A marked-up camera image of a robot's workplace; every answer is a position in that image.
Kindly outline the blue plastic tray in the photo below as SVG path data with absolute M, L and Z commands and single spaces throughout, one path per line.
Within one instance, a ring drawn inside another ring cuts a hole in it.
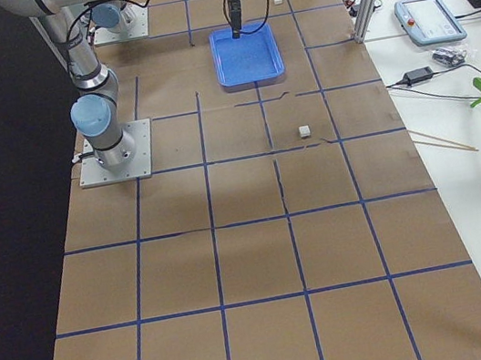
M 210 52 L 219 84 L 233 92 L 282 80 L 285 66 L 271 27 L 260 22 L 244 25 L 240 38 L 229 28 L 209 35 Z

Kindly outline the teach pendant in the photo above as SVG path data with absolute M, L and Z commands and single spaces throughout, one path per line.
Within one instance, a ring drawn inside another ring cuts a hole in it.
M 416 46 L 461 41 L 467 35 L 442 0 L 398 1 L 394 15 Z

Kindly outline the black power adapter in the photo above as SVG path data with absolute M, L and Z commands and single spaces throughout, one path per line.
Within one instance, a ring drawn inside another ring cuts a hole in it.
M 411 87 L 414 84 L 420 84 L 420 82 L 425 82 L 430 80 L 435 73 L 430 67 L 420 67 L 419 69 L 414 69 L 404 73 L 403 81 L 408 86 Z

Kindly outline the plastic bag with parts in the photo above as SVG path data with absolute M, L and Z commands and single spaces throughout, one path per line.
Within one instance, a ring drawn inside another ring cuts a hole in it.
M 455 67 L 463 64 L 466 61 L 466 51 L 464 49 L 457 49 L 453 47 L 439 47 L 436 48 L 431 57 L 440 65 L 446 67 Z

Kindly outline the wooden chopsticks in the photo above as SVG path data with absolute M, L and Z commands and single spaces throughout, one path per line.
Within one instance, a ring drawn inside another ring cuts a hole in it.
M 417 145 L 426 145 L 426 146 L 433 146 L 433 147 L 438 147 L 438 148 L 444 148 L 444 149 L 457 149 L 457 150 L 462 150 L 462 151 L 473 151 L 476 152 L 478 151 L 478 148 L 467 145 L 465 143 L 460 143 L 454 140 L 450 139 L 444 139 L 444 138 L 439 138 L 437 136 L 429 135 L 426 133 L 422 133 L 420 131 L 413 131 L 408 129 L 408 133 L 411 136 L 412 141 L 414 144 Z

